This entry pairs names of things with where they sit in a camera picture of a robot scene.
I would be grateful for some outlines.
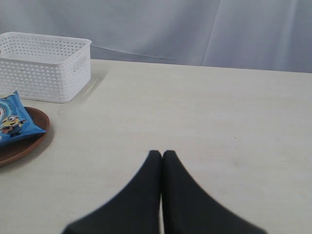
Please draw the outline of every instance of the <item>white table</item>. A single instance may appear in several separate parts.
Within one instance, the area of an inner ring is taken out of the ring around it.
[[[312,74],[92,61],[71,102],[24,100],[52,131],[0,168],[0,233],[58,234],[114,196],[150,149],[272,234],[312,232]]]

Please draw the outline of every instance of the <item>basket handle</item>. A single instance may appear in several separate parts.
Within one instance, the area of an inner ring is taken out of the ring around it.
[[[78,59],[78,61],[73,65],[72,68],[73,75],[77,73],[86,64],[86,60],[87,60],[86,56]]]

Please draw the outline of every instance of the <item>wooden table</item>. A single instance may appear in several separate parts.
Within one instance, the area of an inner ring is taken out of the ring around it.
[[[312,74],[92,61],[52,131],[0,168],[0,233],[57,234],[114,196],[150,149],[272,234],[312,232]]]

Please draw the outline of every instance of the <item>minion cartoon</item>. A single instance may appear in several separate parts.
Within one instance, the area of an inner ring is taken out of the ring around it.
[[[8,134],[10,137],[15,137],[20,135],[22,131],[22,126],[26,120],[19,120],[18,116],[8,116],[4,118],[1,122],[0,132],[3,134]]]

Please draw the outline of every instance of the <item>black object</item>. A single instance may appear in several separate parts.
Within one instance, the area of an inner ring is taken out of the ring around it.
[[[174,151],[162,160],[162,209],[165,234],[266,234],[201,189]]]
[[[128,185],[63,234],[159,234],[161,154],[150,151]]]

